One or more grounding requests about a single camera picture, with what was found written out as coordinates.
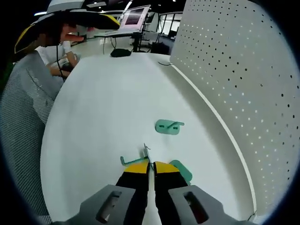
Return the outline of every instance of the white pegboard panel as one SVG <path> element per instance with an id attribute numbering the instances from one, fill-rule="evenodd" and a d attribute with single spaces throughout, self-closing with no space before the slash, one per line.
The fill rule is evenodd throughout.
<path id="1" fill-rule="evenodd" d="M 257 215 L 270 213 L 299 162 L 299 71 L 284 35 L 250 1 L 187 0 L 171 63 L 224 120 L 247 164 Z"/>

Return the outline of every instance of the hand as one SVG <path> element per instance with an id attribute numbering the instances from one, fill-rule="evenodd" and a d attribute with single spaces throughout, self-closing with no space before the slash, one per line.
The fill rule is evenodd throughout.
<path id="1" fill-rule="evenodd" d="M 62 76 L 67 78 L 70 75 L 70 72 L 62 70 Z"/>
<path id="2" fill-rule="evenodd" d="M 62 27 L 60 41 L 83 41 L 83 37 L 69 34 L 70 32 L 77 32 L 76 27 L 70 27 L 65 23 Z"/>

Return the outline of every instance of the desk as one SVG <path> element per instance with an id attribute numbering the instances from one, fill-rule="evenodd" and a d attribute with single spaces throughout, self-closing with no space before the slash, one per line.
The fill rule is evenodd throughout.
<path id="1" fill-rule="evenodd" d="M 134 39 L 132 45 L 133 45 L 133 52 L 137 52 L 137 48 L 139 46 L 139 40 L 142 38 L 142 33 L 139 32 L 135 32 L 135 31 L 121 31 L 121 30 L 117 30 L 115 33 L 102 33 L 102 34 L 96 34 L 94 35 L 94 37 L 100 37 L 100 38 L 104 38 L 104 42 L 105 42 L 105 38 L 124 38 L 124 37 L 131 37 Z"/>
<path id="2" fill-rule="evenodd" d="M 145 143 L 153 161 L 180 160 L 197 185 L 236 219 L 253 213 L 246 174 L 232 142 L 210 108 L 172 67 L 168 56 L 133 53 L 82 59 L 57 95 L 45 128 L 41 182 L 53 221 L 74 216 L 81 202 L 139 158 Z M 158 119 L 185 123 L 178 135 L 155 131 Z M 150 176 L 144 225 L 161 224 Z"/>

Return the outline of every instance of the gray mesh chair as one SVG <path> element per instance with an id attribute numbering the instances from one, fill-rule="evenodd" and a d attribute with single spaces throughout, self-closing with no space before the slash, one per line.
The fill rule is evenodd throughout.
<path id="1" fill-rule="evenodd" d="M 25 201 L 50 222 L 41 187 L 45 124 L 61 88 L 34 51 L 16 63 L 0 99 L 0 138 L 7 164 Z"/>

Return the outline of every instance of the mint green plastic part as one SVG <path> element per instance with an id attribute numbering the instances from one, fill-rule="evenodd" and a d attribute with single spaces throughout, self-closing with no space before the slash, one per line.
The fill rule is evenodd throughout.
<path id="1" fill-rule="evenodd" d="M 123 157 L 123 156 L 120 157 L 120 160 L 121 160 L 122 165 L 130 165 L 130 164 L 133 164 L 133 163 L 142 162 L 142 161 L 144 161 L 144 160 L 146 160 L 146 159 L 148 159 L 147 156 L 145 156 L 145 157 L 143 157 L 143 158 L 138 158 L 138 159 L 136 159 L 136 160 L 133 160 L 133 161 L 130 161 L 130 162 L 126 162 L 126 163 L 125 163 L 124 157 Z"/>
<path id="2" fill-rule="evenodd" d="M 124 157 L 121 156 L 121 157 L 120 157 L 120 160 L 121 160 L 122 165 L 127 166 L 127 165 L 130 165 L 130 164 L 133 164 L 133 163 L 138 163 L 138 162 L 142 162 L 142 161 L 144 161 L 144 160 L 148 160 L 148 162 L 149 162 L 150 165 L 151 165 L 151 168 L 154 170 L 153 163 L 152 163 L 152 161 L 151 161 L 150 154 L 149 154 L 148 150 L 150 150 L 150 148 L 148 148 L 148 147 L 145 145 L 145 143 L 144 143 L 144 154 L 145 154 L 146 156 L 145 156 L 145 157 L 142 157 L 142 158 L 138 158 L 138 159 L 133 160 L 133 161 L 130 161 L 130 162 L 125 162 Z"/>
<path id="3" fill-rule="evenodd" d="M 179 170 L 180 174 L 182 175 L 182 177 L 184 178 L 184 180 L 187 182 L 188 185 L 191 184 L 193 175 L 179 160 L 173 160 L 169 164 L 175 166 Z"/>
<path id="4" fill-rule="evenodd" d="M 172 120 L 158 120 L 155 124 L 155 130 L 161 134 L 177 135 L 179 134 L 180 126 L 184 126 L 184 123 Z"/>

